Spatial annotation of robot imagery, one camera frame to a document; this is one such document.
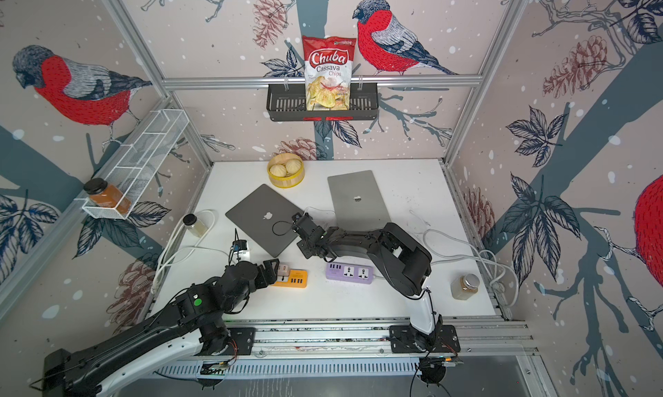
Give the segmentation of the pink charger adapter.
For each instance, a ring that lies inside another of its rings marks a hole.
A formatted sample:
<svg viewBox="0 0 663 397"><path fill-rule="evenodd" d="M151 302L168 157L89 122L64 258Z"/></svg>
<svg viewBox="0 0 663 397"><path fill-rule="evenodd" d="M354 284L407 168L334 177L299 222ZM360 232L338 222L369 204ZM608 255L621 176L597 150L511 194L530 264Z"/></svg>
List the pink charger adapter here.
<svg viewBox="0 0 663 397"><path fill-rule="evenodd" d="M287 264L280 264L277 269L277 275L279 277L288 277L290 273L290 267Z"/></svg>

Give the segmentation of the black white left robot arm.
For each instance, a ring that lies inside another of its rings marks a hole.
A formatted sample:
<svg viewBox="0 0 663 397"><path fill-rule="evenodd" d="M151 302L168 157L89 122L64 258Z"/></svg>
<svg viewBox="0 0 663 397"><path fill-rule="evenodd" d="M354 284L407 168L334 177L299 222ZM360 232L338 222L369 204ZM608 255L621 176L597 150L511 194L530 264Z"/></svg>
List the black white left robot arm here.
<svg viewBox="0 0 663 397"><path fill-rule="evenodd" d="M273 285L280 263L239 262L224 274L184 288L155 315L87 349L57 350L44 360L32 388L44 396L111 396L133 381L187 357L221 357L225 364L248 356L253 328L227 327L250 295Z"/></svg>

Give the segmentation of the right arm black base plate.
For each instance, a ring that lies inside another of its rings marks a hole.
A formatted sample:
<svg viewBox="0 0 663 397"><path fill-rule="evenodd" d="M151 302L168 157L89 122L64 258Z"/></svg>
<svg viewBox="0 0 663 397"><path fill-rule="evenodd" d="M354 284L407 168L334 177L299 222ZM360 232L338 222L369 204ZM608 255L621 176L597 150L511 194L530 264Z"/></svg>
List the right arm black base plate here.
<svg viewBox="0 0 663 397"><path fill-rule="evenodd" d="M456 328L437 324L431 334L423 334L412 326L390 326L390 349L394 354L452 353L461 351Z"/></svg>

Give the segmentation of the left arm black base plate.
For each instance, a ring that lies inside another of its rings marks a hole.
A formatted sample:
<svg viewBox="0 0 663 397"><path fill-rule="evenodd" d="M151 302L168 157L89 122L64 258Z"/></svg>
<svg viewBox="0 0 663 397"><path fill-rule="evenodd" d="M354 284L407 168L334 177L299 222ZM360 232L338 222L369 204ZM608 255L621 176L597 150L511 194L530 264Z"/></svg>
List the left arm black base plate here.
<svg viewBox="0 0 663 397"><path fill-rule="evenodd" d="M228 328L223 339L215 339L210 345L193 354L194 357L245 357L252 353L257 330L255 328Z"/></svg>

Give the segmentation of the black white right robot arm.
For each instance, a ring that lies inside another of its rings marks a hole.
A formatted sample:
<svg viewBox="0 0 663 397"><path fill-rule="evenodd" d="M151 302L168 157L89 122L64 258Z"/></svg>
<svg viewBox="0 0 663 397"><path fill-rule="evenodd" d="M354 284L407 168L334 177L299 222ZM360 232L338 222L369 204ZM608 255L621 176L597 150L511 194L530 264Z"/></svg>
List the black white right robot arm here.
<svg viewBox="0 0 663 397"><path fill-rule="evenodd" d="M305 258L319 257L333 263L340 257L371 261L383 279L409 301L409 324L395 326L390 342L395 353L441 351L442 317L435 311L432 293L425 286L432 272L432 256L416 239L394 223L374 231L328 229L314 223L307 213L292 217L297 246Z"/></svg>

